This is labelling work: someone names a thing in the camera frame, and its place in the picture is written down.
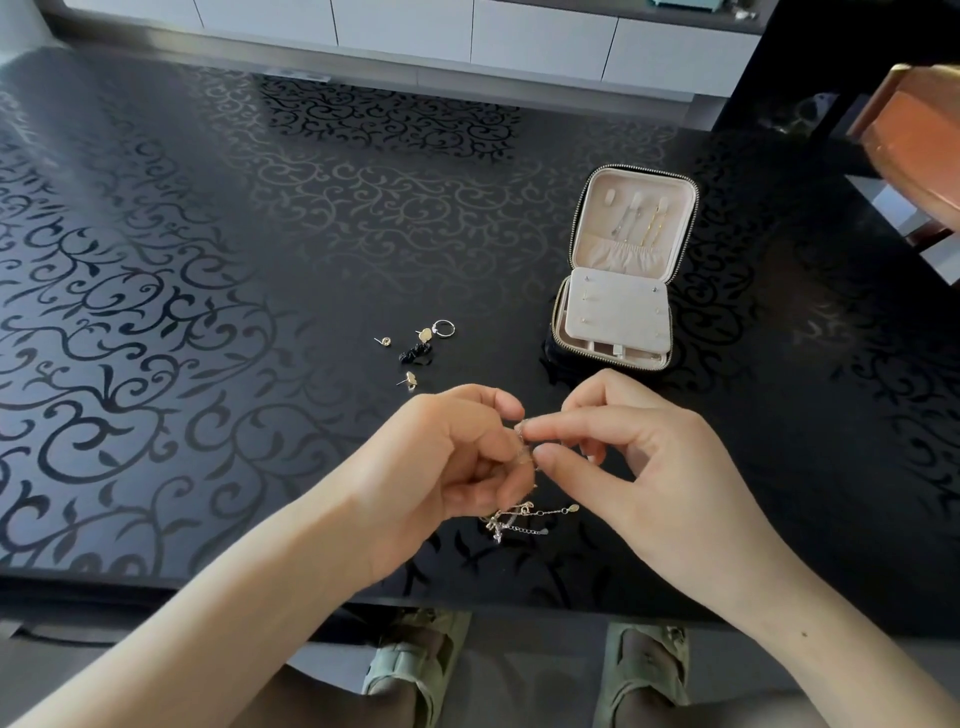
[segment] jewelry box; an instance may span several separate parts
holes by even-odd
[[[673,354],[669,285],[699,206],[689,177],[627,164],[595,169],[573,217],[572,272],[554,302],[548,353],[666,369]]]

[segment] green object on countertop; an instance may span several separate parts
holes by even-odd
[[[684,8],[698,8],[717,12],[723,7],[723,0],[650,0],[654,5],[679,5]]]

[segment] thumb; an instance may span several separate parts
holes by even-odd
[[[569,496],[613,525],[631,483],[600,470],[563,445],[544,443],[533,455],[537,466]]]

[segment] slipper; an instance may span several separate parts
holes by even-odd
[[[450,675],[467,639],[470,612],[418,609],[404,614],[395,625],[440,632],[445,637],[444,644],[437,657],[428,657],[427,651],[418,644],[393,641],[380,645],[367,670],[361,693],[369,694],[374,686],[387,679],[413,683],[423,696],[422,706],[418,701],[414,728],[434,728],[444,705]]]
[[[663,645],[680,666],[679,674],[664,672],[653,658],[621,660],[623,635],[636,630]],[[653,688],[674,705],[689,705],[686,695],[686,676],[690,665],[690,646],[681,627],[660,627],[651,624],[611,622],[607,628],[607,646],[604,653],[603,678],[593,728],[611,728],[613,714],[628,692]]]

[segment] person's right hand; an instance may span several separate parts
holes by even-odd
[[[808,573],[707,422],[627,376],[591,377],[561,412],[520,431],[530,442],[579,445],[589,461],[557,444],[538,446],[534,459],[660,576],[731,623]],[[598,467],[606,445],[623,453],[636,481]]]

